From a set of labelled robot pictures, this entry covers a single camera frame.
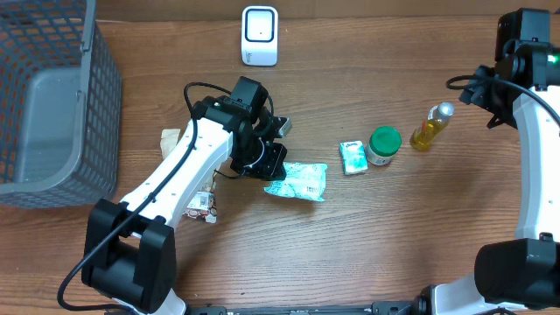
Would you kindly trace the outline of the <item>teal snack packet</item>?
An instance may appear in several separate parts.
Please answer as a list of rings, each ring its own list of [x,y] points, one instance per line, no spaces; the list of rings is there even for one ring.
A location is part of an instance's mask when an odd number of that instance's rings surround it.
[[[284,162],[286,177],[274,180],[263,190],[271,195],[289,199],[323,202],[326,189],[326,164]]]

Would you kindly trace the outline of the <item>yellow oil bottle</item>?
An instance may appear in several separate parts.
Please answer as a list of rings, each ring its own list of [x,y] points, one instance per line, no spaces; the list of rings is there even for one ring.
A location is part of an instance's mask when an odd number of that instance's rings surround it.
[[[409,143],[417,151],[427,151],[436,137],[450,122],[455,108],[450,102],[432,107],[422,124],[412,133]]]

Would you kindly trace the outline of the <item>brown snack bag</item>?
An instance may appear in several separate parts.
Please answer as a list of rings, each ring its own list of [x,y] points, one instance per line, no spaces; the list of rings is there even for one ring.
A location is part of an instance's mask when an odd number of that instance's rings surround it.
[[[179,142],[181,129],[163,129],[160,137],[162,159],[166,159]],[[185,209],[185,215],[197,221],[215,224],[217,222],[217,206],[215,199],[215,176],[209,176],[202,187],[196,192]]]

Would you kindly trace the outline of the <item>tissue pack white green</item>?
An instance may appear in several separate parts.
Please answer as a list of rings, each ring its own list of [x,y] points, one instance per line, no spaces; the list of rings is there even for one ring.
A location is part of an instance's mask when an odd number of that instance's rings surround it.
[[[343,172],[346,175],[364,173],[368,169],[368,161],[362,141],[340,143],[339,150]]]

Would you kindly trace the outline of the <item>green lid jar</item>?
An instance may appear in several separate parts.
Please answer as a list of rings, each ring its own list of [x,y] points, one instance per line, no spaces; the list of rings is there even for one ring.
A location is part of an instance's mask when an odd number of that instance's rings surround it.
[[[382,166],[391,162],[400,150],[402,138],[397,129],[390,126],[377,128],[369,138],[366,147],[367,161]]]

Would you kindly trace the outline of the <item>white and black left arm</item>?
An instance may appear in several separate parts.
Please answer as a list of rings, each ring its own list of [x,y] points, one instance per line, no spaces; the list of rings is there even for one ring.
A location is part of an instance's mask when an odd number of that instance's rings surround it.
[[[81,281],[123,314],[186,314],[174,291],[175,229],[188,204],[226,160],[243,177],[284,179],[278,142],[291,120],[262,101],[208,96],[195,103],[185,134],[161,165],[118,203],[100,199],[87,223]]]

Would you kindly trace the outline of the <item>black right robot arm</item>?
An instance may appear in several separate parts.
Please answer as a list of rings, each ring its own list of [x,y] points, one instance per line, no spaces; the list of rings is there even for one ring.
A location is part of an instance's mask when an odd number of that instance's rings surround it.
[[[559,306],[559,49],[547,10],[500,17],[492,67],[449,79],[460,101],[517,129],[521,207],[512,241],[483,246],[473,273],[431,285],[406,314],[513,314]]]

